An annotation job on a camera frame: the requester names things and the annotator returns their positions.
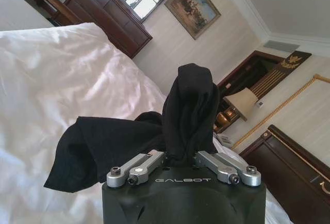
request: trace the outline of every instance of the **air vent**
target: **air vent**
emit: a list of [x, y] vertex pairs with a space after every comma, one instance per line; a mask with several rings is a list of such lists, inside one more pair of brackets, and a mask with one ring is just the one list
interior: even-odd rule
[[290, 53], [293, 53], [297, 48], [299, 48], [299, 45], [296, 45], [296, 44], [276, 42], [276, 41], [268, 41], [263, 46], [269, 47], [269, 48], [275, 49], [275, 50], [290, 52]]

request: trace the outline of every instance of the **crown molding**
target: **crown molding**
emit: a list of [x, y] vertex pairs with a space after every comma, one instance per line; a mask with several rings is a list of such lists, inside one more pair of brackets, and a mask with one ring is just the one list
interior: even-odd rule
[[261, 42], [266, 42], [271, 34], [251, 0], [232, 0], [247, 20], [249, 26]]
[[263, 43], [268, 40], [300, 45], [299, 51], [330, 57], [330, 39], [272, 33], [251, 0], [232, 0]]
[[330, 39], [272, 33], [269, 40], [300, 45], [299, 51], [330, 57]]

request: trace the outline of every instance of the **electrical outlet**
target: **electrical outlet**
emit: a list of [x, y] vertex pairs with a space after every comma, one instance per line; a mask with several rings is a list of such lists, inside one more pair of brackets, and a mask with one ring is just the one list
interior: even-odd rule
[[261, 107], [263, 107], [263, 101], [259, 101], [256, 103], [256, 106], [260, 109]]

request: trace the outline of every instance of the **table lamp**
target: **table lamp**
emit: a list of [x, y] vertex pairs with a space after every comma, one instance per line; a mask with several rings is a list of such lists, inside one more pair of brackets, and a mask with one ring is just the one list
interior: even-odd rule
[[258, 97], [246, 87], [233, 95], [225, 96], [223, 99], [230, 105], [230, 108], [217, 115], [217, 129], [215, 129], [217, 133], [231, 124], [236, 113], [246, 121], [251, 114], [253, 105], [258, 101]]

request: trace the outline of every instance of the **ceiling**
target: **ceiling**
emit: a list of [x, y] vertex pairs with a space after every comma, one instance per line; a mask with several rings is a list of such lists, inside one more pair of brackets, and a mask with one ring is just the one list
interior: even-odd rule
[[330, 38], [330, 0], [251, 0], [272, 34]]

